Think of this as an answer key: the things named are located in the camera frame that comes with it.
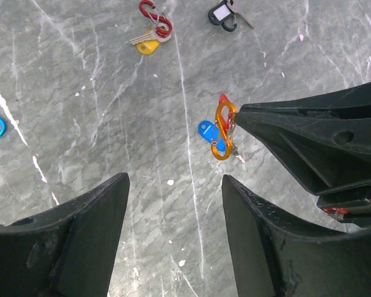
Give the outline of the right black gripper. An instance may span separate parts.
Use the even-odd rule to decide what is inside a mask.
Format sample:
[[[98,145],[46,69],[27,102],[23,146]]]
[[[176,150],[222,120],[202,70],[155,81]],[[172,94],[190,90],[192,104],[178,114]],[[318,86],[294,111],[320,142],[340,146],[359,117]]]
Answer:
[[[306,191],[322,195],[317,207],[329,217],[371,226],[371,82],[298,100],[244,104],[234,120]]]

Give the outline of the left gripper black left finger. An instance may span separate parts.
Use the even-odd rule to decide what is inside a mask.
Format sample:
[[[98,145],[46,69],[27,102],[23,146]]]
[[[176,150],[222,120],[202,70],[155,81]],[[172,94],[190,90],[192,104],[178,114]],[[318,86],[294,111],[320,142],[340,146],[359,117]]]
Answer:
[[[127,173],[0,225],[0,296],[106,296],[129,196]]]

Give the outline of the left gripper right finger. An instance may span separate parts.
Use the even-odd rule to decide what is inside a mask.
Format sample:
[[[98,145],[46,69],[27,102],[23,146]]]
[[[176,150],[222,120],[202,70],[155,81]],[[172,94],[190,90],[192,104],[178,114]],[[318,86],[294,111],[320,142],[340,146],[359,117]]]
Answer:
[[[230,175],[222,195],[239,296],[371,296],[371,228],[308,222]]]

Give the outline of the orange S-carabiner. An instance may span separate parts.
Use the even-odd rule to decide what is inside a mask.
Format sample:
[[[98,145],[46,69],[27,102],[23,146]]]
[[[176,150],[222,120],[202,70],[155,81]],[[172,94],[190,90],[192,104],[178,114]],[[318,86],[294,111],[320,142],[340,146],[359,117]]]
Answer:
[[[229,113],[228,113],[228,125],[229,126],[228,127],[226,127],[225,125],[226,121],[224,119],[220,119],[220,117],[222,116],[221,113],[222,113],[223,108],[227,108],[229,110]],[[211,151],[212,151],[213,156],[217,160],[220,160],[220,161],[226,160],[232,154],[232,150],[234,147],[233,141],[232,141],[233,140],[232,134],[236,126],[234,122],[234,116],[236,115],[236,113],[237,113],[237,108],[230,101],[225,101],[225,102],[220,103],[216,109],[215,126],[218,128],[219,135],[221,136],[225,144],[225,152],[223,155],[221,155],[217,148],[218,141],[212,140]]]

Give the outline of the red tag key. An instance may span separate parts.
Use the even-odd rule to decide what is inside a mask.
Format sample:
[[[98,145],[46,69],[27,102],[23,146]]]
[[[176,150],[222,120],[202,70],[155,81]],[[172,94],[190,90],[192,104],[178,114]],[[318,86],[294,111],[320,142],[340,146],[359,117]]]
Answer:
[[[230,100],[225,93],[222,93],[219,97],[218,103],[220,105],[226,102],[230,102]],[[220,109],[218,119],[225,129],[229,129],[231,125],[231,121],[233,120],[233,117],[234,117],[234,114],[232,113],[232,109],[230,107],[224,106],[222,107],[222,109]]]

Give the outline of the black S-carabiner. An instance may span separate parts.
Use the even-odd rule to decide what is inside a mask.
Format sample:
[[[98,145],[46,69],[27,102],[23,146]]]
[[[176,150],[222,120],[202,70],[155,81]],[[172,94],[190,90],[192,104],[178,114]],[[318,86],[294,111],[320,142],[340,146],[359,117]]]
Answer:
[[[222,28],[227,32],[233,32],[237,28],[237,19],[235,14],[231,14],[231,17],[221,24]]]

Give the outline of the black tag key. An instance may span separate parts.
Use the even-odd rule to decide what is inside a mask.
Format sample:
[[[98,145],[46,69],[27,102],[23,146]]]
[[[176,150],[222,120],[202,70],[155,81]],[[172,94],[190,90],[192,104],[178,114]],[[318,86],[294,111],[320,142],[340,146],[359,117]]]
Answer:
[[[219,3],[208,11],[208,19],[213,25],[220,25],[227,32],[233,32],[237,28],[236,16],[241,16],[246,23],[255,28],[254,23],[241,10],[236,1],[219,1]],[[232,19],[232,27],[226,25],[226,21]]]

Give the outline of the yellow tag key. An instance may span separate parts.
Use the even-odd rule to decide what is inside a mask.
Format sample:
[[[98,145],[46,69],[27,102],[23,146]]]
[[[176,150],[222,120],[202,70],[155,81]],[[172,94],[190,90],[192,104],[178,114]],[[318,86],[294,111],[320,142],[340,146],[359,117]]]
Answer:
[[[139,37],[129,40],[131,45],[136,46],[137,50],[144,55],[152,54],[160,44],[171,39],[171,34],[161,37],[154,29],[150,29]]]

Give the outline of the red S-carabiner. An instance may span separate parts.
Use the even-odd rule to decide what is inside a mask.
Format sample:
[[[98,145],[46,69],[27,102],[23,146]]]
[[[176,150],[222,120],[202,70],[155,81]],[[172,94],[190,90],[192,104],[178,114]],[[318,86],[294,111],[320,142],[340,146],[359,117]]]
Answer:
[[[140,1],[139,10],[144,17],[148,18],[152,22],[159,37],[166,38],[170,36],[173,30],[173,25],[165,14],[158,9],[153,1]]]

